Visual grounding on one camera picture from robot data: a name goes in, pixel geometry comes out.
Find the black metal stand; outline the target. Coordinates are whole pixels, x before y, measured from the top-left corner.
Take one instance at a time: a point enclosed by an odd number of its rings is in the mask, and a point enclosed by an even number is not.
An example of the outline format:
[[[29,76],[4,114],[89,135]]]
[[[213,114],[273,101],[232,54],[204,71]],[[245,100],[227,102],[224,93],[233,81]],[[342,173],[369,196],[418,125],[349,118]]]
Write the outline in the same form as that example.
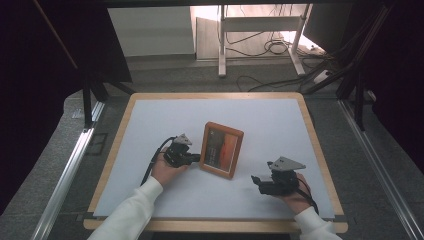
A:
[[[378,35],[392,7],[385,3],[379,3],[376,10],[370,15],[360,31],[353,37],[352,46],[355,54],[350,62],[343,68],[325,78],[322,82],[308,89],[302,90],[303,95],[310,95],[327,85],[341,79],[342,82],[336,90],[338,100],[347,100],[352,92],[355,92],[353,118],[361,131],[363,125],[363,104],[364,104],[364,80],[361,77],[365,57],[372,46],[374,39]]]
[[[89,129],[94,125],[93,113],[91,108],[91,95],[94,95],[97,101],[105,102],[109,98],[105,84],[110,84],[122,92],[132,95],[135,90],[124,85],[121,82],[114,81],[101,73],[85,73],[82,78],[83,110],[84,110],[84,128]]]

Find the dark grey monitor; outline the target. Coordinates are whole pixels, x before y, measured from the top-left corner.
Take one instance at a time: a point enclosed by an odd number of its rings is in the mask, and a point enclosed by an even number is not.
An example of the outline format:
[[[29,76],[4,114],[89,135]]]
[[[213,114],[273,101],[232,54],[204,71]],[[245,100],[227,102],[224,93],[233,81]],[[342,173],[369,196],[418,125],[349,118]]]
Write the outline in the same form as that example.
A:
[[[303,35],[327,53],[341,47],[351,3],[314,4],[309,12]]]

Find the wooden photo frame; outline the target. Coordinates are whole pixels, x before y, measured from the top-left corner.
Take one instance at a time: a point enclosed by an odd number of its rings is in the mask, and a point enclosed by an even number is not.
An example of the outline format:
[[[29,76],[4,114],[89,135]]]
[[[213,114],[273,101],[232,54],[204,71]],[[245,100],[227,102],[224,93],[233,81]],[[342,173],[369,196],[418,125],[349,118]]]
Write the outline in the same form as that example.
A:
[[[200,168],[232,179],[238,162],[244,132],[214,122],[205,124]]]

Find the white desk frame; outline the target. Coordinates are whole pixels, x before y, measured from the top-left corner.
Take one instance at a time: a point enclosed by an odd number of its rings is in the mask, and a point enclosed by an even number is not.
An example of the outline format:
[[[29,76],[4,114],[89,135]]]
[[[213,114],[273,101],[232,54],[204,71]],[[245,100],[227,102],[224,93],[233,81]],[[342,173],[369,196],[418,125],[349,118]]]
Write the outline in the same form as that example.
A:
[[[300,16],[265,16],[265,17],[226,17],[224,6],[221,5],[221,16],[218,23],[220,37],[218,54],[218,76],[226,76],[226,47],[227,32],[276,32],[294,31],[293,43],[287,47],[290,59],[298,76],[305,76],[303,65],[297,53],[300,37],[303,33],[311,5],[307,4]]]

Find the person's left hand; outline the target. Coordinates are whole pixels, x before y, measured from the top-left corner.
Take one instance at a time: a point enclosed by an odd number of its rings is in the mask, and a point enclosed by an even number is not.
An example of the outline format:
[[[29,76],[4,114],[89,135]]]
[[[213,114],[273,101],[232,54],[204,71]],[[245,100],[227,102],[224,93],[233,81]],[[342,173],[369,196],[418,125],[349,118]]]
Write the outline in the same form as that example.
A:
[[[165,186],[187,169],[187,165],[183,165],[178,168],[170,166],[163,157],[163,153],[160,153],[153,165],[151,176],[155,178],[162,186]]]

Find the white cabinet panel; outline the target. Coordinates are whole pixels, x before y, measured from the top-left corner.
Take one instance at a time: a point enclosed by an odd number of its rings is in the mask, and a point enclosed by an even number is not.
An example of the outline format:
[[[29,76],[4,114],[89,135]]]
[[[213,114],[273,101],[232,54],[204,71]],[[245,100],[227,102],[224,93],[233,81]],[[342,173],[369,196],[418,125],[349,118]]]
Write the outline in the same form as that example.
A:
[[[108,13],[126,57],[195,53],[188,6],[109,8]]]

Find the light wooden board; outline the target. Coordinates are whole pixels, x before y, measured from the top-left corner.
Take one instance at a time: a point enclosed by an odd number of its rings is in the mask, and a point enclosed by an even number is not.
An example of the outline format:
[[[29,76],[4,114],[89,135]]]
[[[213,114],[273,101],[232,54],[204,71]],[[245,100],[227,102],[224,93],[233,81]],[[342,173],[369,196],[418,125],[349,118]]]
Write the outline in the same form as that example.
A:
[[[217,59],[219,55],[217,22],[196,18],[196,56],[198,60]]]

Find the dark curtain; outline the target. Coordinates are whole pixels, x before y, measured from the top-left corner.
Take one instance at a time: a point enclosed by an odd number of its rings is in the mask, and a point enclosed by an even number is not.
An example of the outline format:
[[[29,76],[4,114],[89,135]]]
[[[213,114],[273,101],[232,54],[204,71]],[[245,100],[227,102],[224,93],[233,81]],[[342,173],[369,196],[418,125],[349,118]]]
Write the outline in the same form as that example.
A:
[[[366,55],[373,111],[424,173],[424,0],[394,0]]]
[[[0,215],[50,140],[65,99],[130,80],[106,7],[0,0]]]

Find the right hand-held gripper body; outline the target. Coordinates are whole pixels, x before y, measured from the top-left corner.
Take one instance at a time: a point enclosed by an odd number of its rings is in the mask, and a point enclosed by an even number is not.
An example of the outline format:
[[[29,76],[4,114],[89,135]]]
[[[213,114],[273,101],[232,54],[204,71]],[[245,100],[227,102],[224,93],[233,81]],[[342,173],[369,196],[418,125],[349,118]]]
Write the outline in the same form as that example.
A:
[[[296,170],[306,166],[292,159],[280,156],[276,161],[268,163],[271,170],[271,195],[289,195],[299,187]]]

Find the aluminium rail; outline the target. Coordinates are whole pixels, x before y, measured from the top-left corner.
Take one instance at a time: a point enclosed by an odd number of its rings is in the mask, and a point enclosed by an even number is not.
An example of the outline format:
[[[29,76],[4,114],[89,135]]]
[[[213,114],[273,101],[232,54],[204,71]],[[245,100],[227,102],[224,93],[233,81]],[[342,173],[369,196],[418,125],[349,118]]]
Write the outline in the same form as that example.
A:
[[[409,239],[424,240],[424,227],[421,227],[418,223],[417,218],[412,212],[412,209],[395,185],[389,172],[383,165],[380,156],[375,150],[366,132],[362,130],[355,122],[353,116],[354,110],[349,106],[349,103],[346,100],[339,100],[338,105],[340,106],[346,120],[348,121],[348,124],[350,125],[357,141],[359,142],[359,145],[363,149],[366,159],[371,165],[376,178],[383,188]]]
[[[87,146],[89,145],[94,133],[95,126],[101,116],[105,104],[96,102],[94,108],[90,111],[89,120],[91,124],[85,127],[80,134],[76,145],[65,165],[64,170],[56,184],[56,187],[43,211],[38,224],[30,240],[47,240],[54,226],[60,209],[66,199],[73,179],[77,173],[79,165],[83,159]]]

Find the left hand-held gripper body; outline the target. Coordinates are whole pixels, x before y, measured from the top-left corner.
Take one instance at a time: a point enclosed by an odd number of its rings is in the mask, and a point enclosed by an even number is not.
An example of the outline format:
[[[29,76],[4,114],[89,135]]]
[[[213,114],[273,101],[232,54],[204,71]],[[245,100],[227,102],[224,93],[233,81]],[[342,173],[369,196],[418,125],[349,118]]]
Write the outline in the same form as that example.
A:
[[[185,134],[173,137],[171,145],[165,150],[164,159],[174,168],[190,165],[191,161],[188,150],[191,144],[192,142]]]

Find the white board with wooden frame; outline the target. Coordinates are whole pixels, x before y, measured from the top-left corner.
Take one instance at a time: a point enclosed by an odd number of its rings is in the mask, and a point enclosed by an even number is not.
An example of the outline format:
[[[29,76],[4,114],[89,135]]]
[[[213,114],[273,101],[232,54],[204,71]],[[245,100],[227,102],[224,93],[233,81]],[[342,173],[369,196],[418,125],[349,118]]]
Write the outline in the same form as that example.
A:
[[[268,162],[284,156],[304,164],[321,217],[335,216],[317,156],[295,99],[138,100],[124,129],[107,185],[94,214],[108,216],[140,186],[156,149],[169,137],[185,134],[191,152],[201,149],[204,127],[214,122],[243,131],[232,179],[192,165],[165,186],[154,217],[186,219],[290,219],[280,200],[259,192],[252,181],[270,175]]]

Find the person's right hand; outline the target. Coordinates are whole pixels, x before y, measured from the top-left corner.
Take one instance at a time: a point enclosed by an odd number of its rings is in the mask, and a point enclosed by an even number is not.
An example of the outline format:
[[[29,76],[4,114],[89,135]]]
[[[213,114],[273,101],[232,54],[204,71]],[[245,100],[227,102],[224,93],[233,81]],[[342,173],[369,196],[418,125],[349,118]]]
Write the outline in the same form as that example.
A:
[[[297,179],[299,181],[299,189],[308,197],[310,197],[310,188],[304,176],[298,173]],[[298,192],[294,192],[288,196],[280,196],[279,199],[282,200],[295,215],[311,207],[311,204],[308,202],[308,200]]]

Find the white power strip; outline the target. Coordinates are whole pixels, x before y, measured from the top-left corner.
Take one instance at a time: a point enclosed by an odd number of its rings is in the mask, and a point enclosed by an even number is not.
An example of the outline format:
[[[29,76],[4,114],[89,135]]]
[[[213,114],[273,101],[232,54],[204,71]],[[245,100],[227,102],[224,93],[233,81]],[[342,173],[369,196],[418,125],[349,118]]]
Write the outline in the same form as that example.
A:
[[[328,78],[332,74],[329,70],[323,70],[321,73],[319,73],[313,80],[315,84],[318,84]]]

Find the dark floor plate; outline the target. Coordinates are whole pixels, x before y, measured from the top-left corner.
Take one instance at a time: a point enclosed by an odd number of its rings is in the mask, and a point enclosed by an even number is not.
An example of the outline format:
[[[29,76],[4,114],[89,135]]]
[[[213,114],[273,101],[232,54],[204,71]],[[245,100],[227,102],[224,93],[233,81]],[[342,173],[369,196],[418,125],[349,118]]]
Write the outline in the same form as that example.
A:
[[[88,144],[86,154],[89,156],[101,155],[107,140],[107,133],[94,134]]]

